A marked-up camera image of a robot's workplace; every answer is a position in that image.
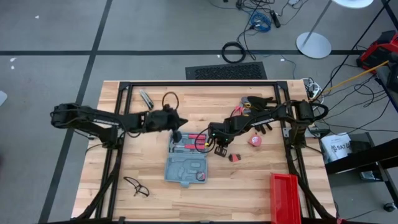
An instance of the blue cable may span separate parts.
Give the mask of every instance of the blue cable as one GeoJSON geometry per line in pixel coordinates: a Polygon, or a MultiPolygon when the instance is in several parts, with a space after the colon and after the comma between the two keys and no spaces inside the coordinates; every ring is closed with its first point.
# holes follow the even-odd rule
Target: blue cable
{"type": "Polygon", "coordinates": [[[268,32],[271,30],[271,20],[264,15],[263,13],[260,12],[254,12],[254,15],[250,18],[250,23],[252,26],[255,27],[256,30],[259,32],[268,32]]]}

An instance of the wooden table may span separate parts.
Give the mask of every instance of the wooden table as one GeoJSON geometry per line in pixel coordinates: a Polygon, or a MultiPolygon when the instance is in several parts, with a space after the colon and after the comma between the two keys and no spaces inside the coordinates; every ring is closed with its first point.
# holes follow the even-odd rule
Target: wooden table
{"type": "MultiPolygon", "coordinates": [[[[287,83],[291,99],[306,99],[303,81],[288,80],[287,83]]],[[[118,85],[118,81],[103,83],[98,103],[99,110],[114,111],[118,85]]],[[[180,99],[178,113],[181,118],[189,120],[180,128],[181,131],[201,131],[211,121],[222,122],[229,116],[242,96],[274,96],[273,88],[268,86],[184,86],[182,83],[182,86],[145,86],[142,88],[154,101],[156,110],[161,109],[165,92],[176,92],[180,99]]],[[[147,110],[147,106],[139,95],[139,89],[133,88],[130,113],[147,110]]],[[[172,107],[175,107],[175,99],[172,95],[169,95],[167,100],[172,107]]],[[[270,173],[289,173],[280,123],[273,122],[271,126],[274,129],[262,135],[262,145],[259,147],[252,147],[247,143],[254,129],[235,138],[228,147],[228,152],[239,153],[242,157],[239,162],[230,162],[227,158],[210,153],[207,157],[207,183],[191,184],[189,188],[164,180],[170,132],[141,134],[136,139],[127,136],[123,149],[114,219],[125,216],[127,220],[145,221],[271,220],[270,173]],[[134,197],[134,187],[123,180],[124,176],[139,180],[150,190],[150,197],[144,198],[142,195],[134,197]]],[[[88,147],[98,143],[100,143],[99,140],[90,141],[88,147]]],[[[307,139],[307,144],[319,149],[316,139],[307,139]]],[[[335,206],[322,156],[313,150],[302,150],[309,186],[322,205],[334,215],[335,206]]],[[[87,153],[73,208],[73,217],[84,211],[98,192],[105,154],[106,150],[102,147],[95,147],[87,153]]],[[[106,214],[108,207],[108,197],[109,190],[104,200],[103,215],[106,214]]],[[[306,215],[307,209],[303,197],[300,201],[303,214],[306,215]]]]}

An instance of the red machine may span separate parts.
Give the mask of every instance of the red machine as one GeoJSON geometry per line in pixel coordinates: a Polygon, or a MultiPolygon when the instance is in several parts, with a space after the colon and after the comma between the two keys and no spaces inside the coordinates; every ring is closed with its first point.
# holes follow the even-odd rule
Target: red machine
{"type": "Polygon", "coordinates": [[[398,34],[395,30],[383,32],[377,41],[356,59],[356,64],[368,70],[388,60],[391,52],[398,53],[398,34]]]}

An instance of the metal bracket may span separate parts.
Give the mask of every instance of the metal bracket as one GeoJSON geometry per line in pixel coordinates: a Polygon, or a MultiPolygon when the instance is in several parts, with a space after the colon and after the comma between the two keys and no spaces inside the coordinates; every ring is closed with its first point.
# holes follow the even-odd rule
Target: metal bracket
{"type": "MultiPolygon", "coordinates": [[[[289,131],[291,130],[292,128],[282,128],[282,131],[283,131],[283,133],[284,133],[284,137],[285,138],[288,138],[289,137],[289,131]]],[[[305,130],[305,133],[304,133],[304,136],[306,137],[306,138],[320,138],[321,137],[321,134],[312,134],[311,133],[311,131],[318,131],[319,130],[319,128],[317,128],[317,127],[308,127],[306,130],[305,130]]]]}

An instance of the gray plastic case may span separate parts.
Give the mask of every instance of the gray plastic case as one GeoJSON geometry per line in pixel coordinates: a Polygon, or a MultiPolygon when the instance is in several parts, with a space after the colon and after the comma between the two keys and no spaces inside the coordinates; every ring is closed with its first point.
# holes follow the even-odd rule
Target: gray plastic case
{"type": "Polygon", "coordinates": [[[170,182],[180,182],[182,187],[189,187],[190,183],[204,184],[207,182],[206,153],[200,153],[196,149],[185,149],[184,146],[194,144],[194,139],[183,137],[180,142],[174,144],[170,137],[169,157],[166,160],[164,179],[170,182]],[[205,179],[197,180],[197,172],[204,172],[205,179]]]}

